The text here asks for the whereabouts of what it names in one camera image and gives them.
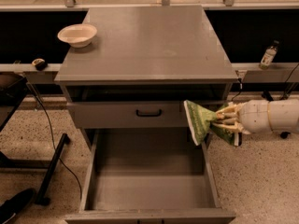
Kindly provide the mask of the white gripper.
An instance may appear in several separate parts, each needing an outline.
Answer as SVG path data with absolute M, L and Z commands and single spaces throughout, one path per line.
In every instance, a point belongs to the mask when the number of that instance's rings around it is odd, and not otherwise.
M 240 123 L 234 125 L 213 123 L 213 125 L 233 133 L 267 133 L 270 131 L 268 104 L 266 100 L 250 100 L 244 104 L 229 103 L 216 112 L 217 118 L 237 118 L 239 113 Z

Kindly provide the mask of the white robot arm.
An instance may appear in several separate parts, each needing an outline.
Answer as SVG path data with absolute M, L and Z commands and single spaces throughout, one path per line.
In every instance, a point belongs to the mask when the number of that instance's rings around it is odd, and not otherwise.
M 250 100 L 216 112 L 213 125 L 232 132 L 252 134 L 299 133 L 299 100 Z

